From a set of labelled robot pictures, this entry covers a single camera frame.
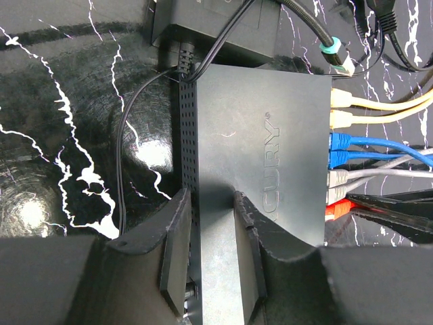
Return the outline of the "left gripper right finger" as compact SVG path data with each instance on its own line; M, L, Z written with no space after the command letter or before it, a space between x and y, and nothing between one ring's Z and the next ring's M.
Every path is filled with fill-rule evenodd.
M242 300L315 301L316 247L265 217L243 192L233 200Z

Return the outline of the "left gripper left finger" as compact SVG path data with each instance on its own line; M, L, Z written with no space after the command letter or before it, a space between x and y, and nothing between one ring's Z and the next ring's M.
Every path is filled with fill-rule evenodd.
M149 219L109 242L114 269L105 318L180 318L190 234L191 196L182 189Z

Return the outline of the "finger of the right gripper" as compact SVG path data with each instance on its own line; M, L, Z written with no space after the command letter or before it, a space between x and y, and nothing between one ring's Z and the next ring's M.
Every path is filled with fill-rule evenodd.
M414 192L401 192L385 196L366 194L347 194L347 199L362 207L372 209L420 209L432 210L432 189Z
M432 220L424 217L406 215L395 211L366 208L354 208L351 213L376 223L381 221L382 223L399 225L412 230L432 234Z

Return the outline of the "black network switch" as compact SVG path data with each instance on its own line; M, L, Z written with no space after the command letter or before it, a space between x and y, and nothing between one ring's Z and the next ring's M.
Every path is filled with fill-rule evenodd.
M332 80L213 64L179 85L182 181L191 190L196 324L244 319L233 197L313 246L324 240Z

